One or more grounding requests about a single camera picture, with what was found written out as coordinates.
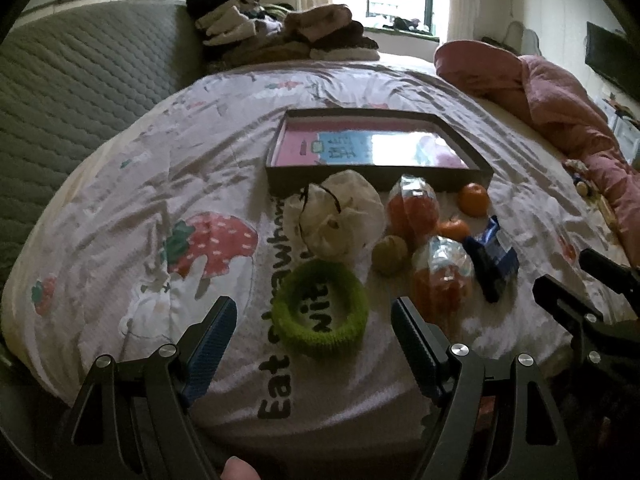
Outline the person's hand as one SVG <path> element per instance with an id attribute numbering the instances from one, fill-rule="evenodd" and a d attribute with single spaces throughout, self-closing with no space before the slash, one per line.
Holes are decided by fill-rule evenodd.
<path id="1" fill-rule="evenodd" d="M 224 464 L 221 480 L 260 480 L 258 472 L 245 460 L 232 456 Z"/>

